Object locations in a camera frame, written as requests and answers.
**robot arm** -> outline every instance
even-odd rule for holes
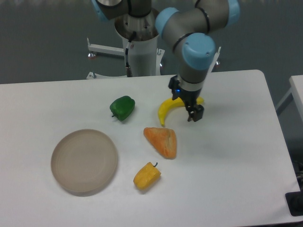
[[[91,0],[101,21],[129,14],[132,17],[145,17],[152,10],[152,0]]]
[[[198,0],[192,11],[167,8],[156,18],[159,34],[179,61],[179,73],[171,78],[169,88],[173,99],[183,100],[188,121],[200,120],[204,111],[196,99],[215,54],[214,41],[205,34],[235,23],[239,15],[237,0]]]
[[[214,41],[205,34],[235,23],[240,15],[238,1],[197,0],[191,11],[180,13],[175,8],[167,8],[160,14],[152,9],[152,0],[91,1],[100,20],[116,18],[116,30],[128,42],[147,41],[158,33],[161,35],[179,61],[179,73],[169,82],[173,99],[180,97],[183,100],[189,114],[188,121],[200,120],[204,108],[197,105],[196,99],[215,54]],[[127,59],[126,48],[126,69],[130,70]],[[148,69],[150,59],[140,57],[134,62]]]

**green bell pepper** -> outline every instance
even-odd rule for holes
[[[109,107],[113,113],[112,117],[117,117],[118,120],[125,120],[134,110],[135,101],[130,96],[123,96],[116,99]]]

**gray floor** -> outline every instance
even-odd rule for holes
[[[192,9],[195,0],[153,0],[161,11]],[[261,70],[276,105],[290,88],[289,78],[303,74],[303,1],[239,0],[237,24],[210,36],[221,46],[217,71]],[[125,75],[118,57],[87,58],[93,44],[122,47],[114,22],[97,20],[90,0],[0,0],[0,84],[85,79],[88,72]],[[165,43],[163,74],[177,73]],[[294,102],[279,117],[293,159],[303,161],[303,122]]]

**black object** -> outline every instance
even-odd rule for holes
[[[188,112],[188,121],[199,121],[203,117],[204,107],[198,105],[196,100],[199,97],[201,89],[197,91],[186,91],[180,87],[180,81],[178,76],[173,76],[169,81],[169,88],[172,92],[172,100],[180,97],[184,102],[185,108]]]
[[[289,192],[285,197],[291,215],[303,216],[303,192]]]

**yellow bell pepper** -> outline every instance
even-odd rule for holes
[[[153,166],[151,162],[147,163],[134,177],[134,184],[139,190],[148,188],[161,175],[161,172]]]

